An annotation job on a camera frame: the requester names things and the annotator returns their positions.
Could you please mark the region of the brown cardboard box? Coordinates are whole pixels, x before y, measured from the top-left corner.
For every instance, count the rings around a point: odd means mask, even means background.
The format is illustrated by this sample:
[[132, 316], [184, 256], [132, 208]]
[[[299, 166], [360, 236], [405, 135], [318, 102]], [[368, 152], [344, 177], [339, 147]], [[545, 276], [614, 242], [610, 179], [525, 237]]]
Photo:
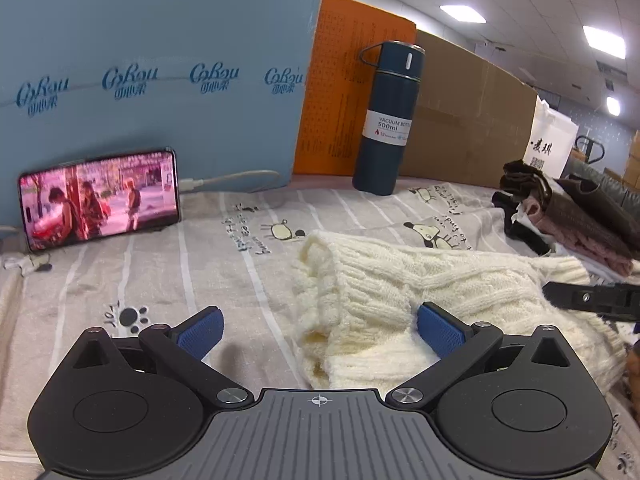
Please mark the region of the brown cardboard box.
[[523, 158], [536, 92], [452, 42], [419, 32], [421, 87], [403, 177], [498, 188], [503, 165]]

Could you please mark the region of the white paper shopping bag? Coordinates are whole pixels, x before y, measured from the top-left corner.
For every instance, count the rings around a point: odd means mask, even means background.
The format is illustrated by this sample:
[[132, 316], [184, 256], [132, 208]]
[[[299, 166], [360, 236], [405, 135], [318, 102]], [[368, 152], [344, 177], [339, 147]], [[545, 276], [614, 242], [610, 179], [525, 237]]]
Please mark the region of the white paper shopping bag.
[[577, 133], [578, 125], [569, 117], [554, 110], [546, 101], [537, 99], [523, 162], [548, 177], [561, 177]]

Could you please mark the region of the dark blue vacuum bottle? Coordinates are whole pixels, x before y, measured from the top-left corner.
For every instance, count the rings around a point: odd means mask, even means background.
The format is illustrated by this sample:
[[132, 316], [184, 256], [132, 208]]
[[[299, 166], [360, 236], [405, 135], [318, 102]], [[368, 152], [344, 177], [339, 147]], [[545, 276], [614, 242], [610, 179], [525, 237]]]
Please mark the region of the dark blue vacuum bottle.
[[375, 44], [378, 60], [352, 185], [378, 196], [394, 192], [418, 100], [425, 51], [417, 44]]

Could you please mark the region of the orange cardboard box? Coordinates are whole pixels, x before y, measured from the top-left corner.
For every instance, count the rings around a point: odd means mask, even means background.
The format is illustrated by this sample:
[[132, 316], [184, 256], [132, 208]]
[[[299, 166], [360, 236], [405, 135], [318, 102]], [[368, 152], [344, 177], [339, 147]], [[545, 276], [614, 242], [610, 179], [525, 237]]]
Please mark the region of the orange cardboard box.
[[311, 52], [294, 174], [354, 173], [378, 44], [412, 44], [416, 24], [355, 0], [321, 0]]

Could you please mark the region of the pile of dark clothes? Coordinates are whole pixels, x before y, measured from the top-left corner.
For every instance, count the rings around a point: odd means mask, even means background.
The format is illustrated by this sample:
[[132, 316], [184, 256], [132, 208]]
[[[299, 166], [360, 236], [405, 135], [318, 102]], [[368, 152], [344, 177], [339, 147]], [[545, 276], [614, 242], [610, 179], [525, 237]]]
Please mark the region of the pile of dark clothes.
[[622, 278], [639, 261], [639, 221], [593, 180], [577, 174], [553, 179], [514, 160], [503, 166], [491, 201], [504, 211], [506, 235], [537, 255], [550, 254], [548, 236]]

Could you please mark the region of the light blue cardboard box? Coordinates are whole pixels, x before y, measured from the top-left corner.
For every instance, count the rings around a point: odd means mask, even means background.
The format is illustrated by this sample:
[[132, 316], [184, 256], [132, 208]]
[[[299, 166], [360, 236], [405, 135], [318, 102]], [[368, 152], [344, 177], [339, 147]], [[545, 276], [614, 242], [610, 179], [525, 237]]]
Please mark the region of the light blue cardboard box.
[[25, 172], [171, 148], [182, 178], [292, 177], [321, 0], [1, 0], [1, 221]]

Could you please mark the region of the black leather sofa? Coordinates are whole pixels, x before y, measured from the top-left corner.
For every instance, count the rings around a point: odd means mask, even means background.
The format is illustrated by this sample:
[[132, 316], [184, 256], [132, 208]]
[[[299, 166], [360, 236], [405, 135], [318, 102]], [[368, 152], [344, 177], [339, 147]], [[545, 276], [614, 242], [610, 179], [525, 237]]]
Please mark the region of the black leather sofa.
[[622, 183], [574, 157], [568, 159], [563, 170], [563, 176], [580, 177], [600, 185], [600, 189], [609, 198], [612, 198], [615, 203], [618, 203], [633, 216], [638, 216], [639, 191], [626, 185], [626, 183]]

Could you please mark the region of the smartphone with pink screen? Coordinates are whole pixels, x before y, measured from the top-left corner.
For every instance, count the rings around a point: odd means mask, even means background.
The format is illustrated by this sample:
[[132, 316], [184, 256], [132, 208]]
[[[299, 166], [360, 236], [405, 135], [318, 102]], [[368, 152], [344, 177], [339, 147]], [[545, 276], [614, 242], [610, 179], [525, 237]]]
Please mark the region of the smartphone with pink screen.
[[180, 220], [170, 148], [74, 162], [22, 174], [18, 197], [32, 252], [77, 245]]

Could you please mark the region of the printed grey bed sheet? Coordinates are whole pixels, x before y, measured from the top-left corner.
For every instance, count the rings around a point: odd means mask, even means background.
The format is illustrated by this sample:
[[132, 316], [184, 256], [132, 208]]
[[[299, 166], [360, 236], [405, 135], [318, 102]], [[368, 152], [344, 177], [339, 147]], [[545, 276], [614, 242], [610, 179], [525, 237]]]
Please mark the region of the printed grey bed sheet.
[[556, 326], [612, 410], [600, 474], [637, 478], [639, 428], [622, 393], [631, 327], [549, 304], [544, 283], [586, 284], [588, 266], [558, 252], [539, 258], [507, 238], [491, 199], [489, 188], [446, 182], [399, 180], [392, 195], [376, 196], [320, 179], [258, 194], [186, 194], [174, 226], [44, 256], [6, 238], [2, 477], [41, 474], [28, 414], [89, 327], [130, 337], [216, 306], [224, 336], [206, 362], [250, 391], [386, 392], [436, 361], [416, 332], [416, 310], [433, 301], [508, 334]]

